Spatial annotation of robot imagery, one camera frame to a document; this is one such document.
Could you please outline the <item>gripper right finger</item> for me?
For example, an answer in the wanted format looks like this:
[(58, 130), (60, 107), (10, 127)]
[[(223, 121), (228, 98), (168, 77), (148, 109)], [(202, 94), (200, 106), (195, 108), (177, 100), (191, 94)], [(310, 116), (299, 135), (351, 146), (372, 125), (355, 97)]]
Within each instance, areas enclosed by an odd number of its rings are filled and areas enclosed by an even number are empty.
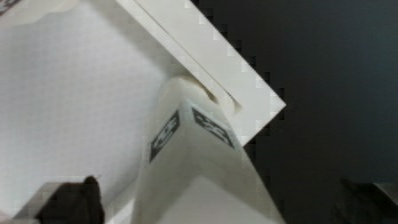
[(398, 183), (339, 180), (330, 224), (398, 224)]

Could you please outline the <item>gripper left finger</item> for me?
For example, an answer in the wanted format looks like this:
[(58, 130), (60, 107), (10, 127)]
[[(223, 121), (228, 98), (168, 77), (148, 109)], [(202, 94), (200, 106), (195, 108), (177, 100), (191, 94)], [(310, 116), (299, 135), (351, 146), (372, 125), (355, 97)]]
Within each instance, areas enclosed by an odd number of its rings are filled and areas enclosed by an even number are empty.
[(77, 182), (47, 182), (37, 189), (13, 219), (37, 224), (104, 224), (100, 188), (86, 176)]

